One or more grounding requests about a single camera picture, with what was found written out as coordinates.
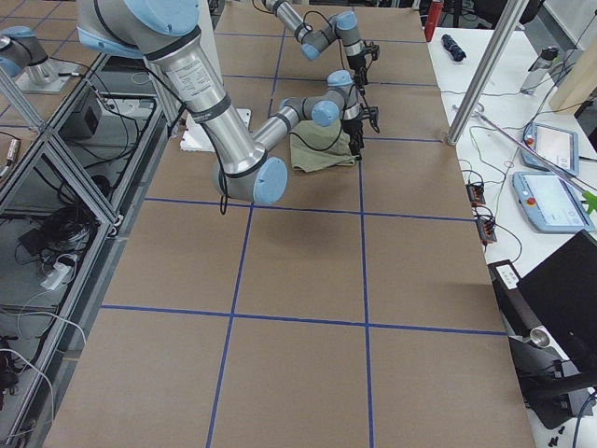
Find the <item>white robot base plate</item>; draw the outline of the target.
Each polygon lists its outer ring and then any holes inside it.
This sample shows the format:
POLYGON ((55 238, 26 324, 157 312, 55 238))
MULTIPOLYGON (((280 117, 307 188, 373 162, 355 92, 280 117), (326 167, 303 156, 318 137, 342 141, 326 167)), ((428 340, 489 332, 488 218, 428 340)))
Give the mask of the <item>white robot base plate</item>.
POLYGON ((186 117, 186 129, 180 142, 180 149, 186 152, 215 152, 211 140, 200 124, 193 121, 190 115, 186 117))

